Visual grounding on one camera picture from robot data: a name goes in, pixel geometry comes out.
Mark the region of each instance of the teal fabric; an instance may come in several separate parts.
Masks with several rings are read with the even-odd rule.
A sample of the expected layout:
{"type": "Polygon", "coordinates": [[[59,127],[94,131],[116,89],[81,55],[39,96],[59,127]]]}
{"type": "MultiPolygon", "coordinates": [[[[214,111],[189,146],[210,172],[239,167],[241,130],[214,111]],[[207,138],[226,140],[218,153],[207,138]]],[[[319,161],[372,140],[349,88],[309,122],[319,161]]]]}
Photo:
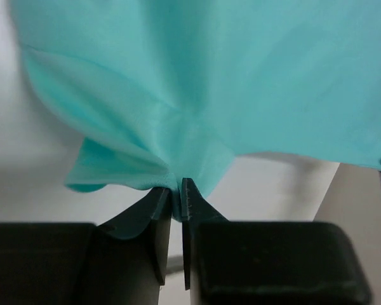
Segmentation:
{"type": "Polygon", "coordinates": [[[235,155],[381,169],[381,0],[12,0],[37,95],[86,135],[66,183],[207,195],[235,155]]]}

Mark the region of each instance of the cloth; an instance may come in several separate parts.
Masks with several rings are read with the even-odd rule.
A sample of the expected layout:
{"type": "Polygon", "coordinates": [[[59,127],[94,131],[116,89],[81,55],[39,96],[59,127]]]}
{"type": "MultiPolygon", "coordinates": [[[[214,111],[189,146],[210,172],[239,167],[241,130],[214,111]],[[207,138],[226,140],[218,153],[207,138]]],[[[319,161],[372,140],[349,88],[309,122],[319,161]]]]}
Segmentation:
{"type": "Polygon", "coordinates": [[[12,0],[24,69],[86,140],[66,183],[207,195],[237,154],[381,169],[381,1],[12,0]]]}

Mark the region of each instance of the wrinkled cloth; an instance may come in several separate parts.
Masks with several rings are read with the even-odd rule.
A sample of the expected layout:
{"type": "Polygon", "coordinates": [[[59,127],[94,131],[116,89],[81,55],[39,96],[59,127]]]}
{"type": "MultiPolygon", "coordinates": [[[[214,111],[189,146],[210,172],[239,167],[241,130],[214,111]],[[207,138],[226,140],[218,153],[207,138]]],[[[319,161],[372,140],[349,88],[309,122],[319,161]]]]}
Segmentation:
{"type": "Polygon", "coordinates": [[[34,91],[86,135],[73,189],[207,195],[259,151],[381,169],[381,1],[10,3],[34,91]]]}

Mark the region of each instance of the beige floor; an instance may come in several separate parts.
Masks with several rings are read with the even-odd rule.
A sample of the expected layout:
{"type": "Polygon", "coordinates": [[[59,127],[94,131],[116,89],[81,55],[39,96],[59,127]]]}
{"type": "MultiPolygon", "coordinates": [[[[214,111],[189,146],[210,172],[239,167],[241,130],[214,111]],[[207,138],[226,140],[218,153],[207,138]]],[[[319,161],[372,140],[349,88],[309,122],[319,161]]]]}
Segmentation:
{"type": "Polygon", "coordinates": [[[381,183],[377,171],[340,165],[317,220],[338,224],[352,239],[381,305],[381,183]]]}

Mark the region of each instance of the white surface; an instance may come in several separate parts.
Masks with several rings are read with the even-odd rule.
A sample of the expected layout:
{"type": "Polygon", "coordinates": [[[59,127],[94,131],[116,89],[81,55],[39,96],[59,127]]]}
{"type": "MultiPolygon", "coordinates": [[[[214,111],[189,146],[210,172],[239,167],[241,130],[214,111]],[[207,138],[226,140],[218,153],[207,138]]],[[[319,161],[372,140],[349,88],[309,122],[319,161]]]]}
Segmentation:
{"type": "MultiPolygon", "coordinates": [[[[0,0],[0,220],[100,223],[144,195],[123,186],[90,194],[64,188],[81,140],[44,109],[23,81],[16,39],[0,0]]],[[[229,219],[312,220],[337,166],[282,154],[240,157],[208,199],[229,219]]],[[[180,232],[173,222],[170,255],[182,252],[180,232]]]]}

